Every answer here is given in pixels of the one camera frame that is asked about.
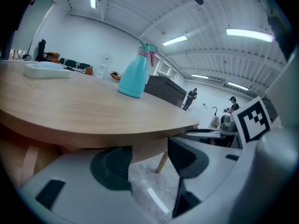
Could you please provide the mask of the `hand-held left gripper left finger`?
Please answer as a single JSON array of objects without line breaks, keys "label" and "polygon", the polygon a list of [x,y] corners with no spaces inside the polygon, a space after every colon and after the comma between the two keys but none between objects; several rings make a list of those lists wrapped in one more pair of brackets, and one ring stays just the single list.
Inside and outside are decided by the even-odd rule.
[{"label": "hand-held left gripper left finger", "polygon": [[131,224],[132,148],[80,151],[58,158],[19,193],[46,224]]}]

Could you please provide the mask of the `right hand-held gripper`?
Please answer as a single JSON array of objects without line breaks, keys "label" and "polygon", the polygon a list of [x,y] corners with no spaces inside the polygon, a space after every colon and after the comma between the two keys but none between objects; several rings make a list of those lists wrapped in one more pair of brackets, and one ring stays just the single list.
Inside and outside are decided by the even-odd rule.
[{"label": "right hand-held gripper", "polygon": [[294,224],[299,216],[299,54],[267,92],[281,128],[258,141],[232,224]]}]

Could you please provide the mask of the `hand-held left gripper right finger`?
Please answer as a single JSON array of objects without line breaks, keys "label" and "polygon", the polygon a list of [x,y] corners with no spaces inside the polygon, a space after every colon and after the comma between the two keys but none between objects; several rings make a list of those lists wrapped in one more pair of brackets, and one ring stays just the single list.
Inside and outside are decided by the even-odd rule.
[{"label": "hand-held left gripper right finger", "polygon": [[242,150],[184,138],[168,139],[168,157],[178,176],[173,218],[230,218],[234,198],[221,186]]}]

